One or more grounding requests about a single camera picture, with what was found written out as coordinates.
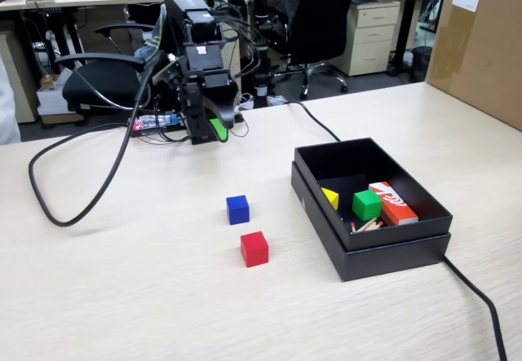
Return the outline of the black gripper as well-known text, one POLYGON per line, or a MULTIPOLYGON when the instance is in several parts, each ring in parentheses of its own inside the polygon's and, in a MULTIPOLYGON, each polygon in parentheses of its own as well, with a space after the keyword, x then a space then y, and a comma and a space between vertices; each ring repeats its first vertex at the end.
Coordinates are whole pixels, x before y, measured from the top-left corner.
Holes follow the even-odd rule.
POLYGON ((184 76, 182 96, 192 145, 228 141, 235 124, 237 92, 229 70, 189 71, 184 76))

